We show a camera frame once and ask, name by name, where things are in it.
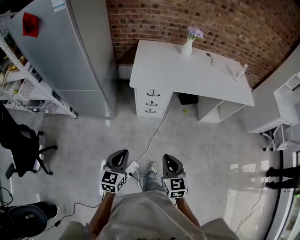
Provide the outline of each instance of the black office chair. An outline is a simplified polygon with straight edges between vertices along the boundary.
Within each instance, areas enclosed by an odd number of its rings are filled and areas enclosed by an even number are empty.
[[[12,163],[6,171],[7,179],[13,173],[18,173],[19,177],[29,171],[37,173],[37,170],[34,169],[36,161],[48,175],[53,175],[53,172],[46,169],[39,155],[50,149],[57,150],[58,147],[53,145],[40,150],[39,138],[43,134],[43,132],[38,132],[36,135],[35,131],[28,126],[18,125],[0,102],[0,144],[11,150],[15,162],[15,167]]]
[[[32,238],[42,233],[58,208],[46,202],[0,208],[0,240]]]

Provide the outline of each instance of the white desk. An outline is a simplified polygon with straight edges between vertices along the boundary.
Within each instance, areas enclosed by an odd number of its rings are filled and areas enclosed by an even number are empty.
[[[199,96],[200,121],[220,122],[244,105],[254,106],[245,75],[238,81],[232,78],[242,68],[239,62],[195,48],[185,57],[180,48],[139,41],[130,78],[137,115],[163,117],[173,92]]]

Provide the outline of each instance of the metal shelving rack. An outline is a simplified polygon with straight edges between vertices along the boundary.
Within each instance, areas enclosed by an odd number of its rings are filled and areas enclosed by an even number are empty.
[[[52,101],[58,106],[56,111],[57,114],[65,114],[69,115],[72,118],[77,119],[78,114],[65,102],[62,98],[57,97],[58,95],[53,92],[52,88],[44,81],[39,81],[35,78],[35,76],[31,73],[32,67],[30,67],[30,63],[27,62],[25,66],[18,60],[16,55],[10,49],[8,44],[6,43],[4,37],[0,34],[0,48],[4,51],[4,53],[9,57],[11,62],[19,69],[19,71],[10,73],[8,75],[8,81],[18,81],[20,79],[27,79],[31,84],[33,84],[34,89],[30,94],[30,100],[48,100]],[[7,105],[7,108],[18,109],[18,110],[25,110],[32,112],[31,110],[27,109],[22,102],[16,98],[12,94],[8,94],[0,87],[0,91],[6,96],[6,100],[10,100],[11,102],[15,103],[12,105]]]

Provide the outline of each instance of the white sneaker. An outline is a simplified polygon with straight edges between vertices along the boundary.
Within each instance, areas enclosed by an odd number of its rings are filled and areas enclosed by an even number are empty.
[[[150,163],[149,165],[149,171],[155,172],[157,174],[158,172],[158,165],[155,162]]]

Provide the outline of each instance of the silver refrigerator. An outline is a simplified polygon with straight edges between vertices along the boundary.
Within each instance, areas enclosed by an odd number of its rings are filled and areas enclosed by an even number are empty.
[[[24,12],[39,18],[23,36]],[[113,117],[117,68],[105,0],[34,0],[8,22],[34,69],[81,115]]]

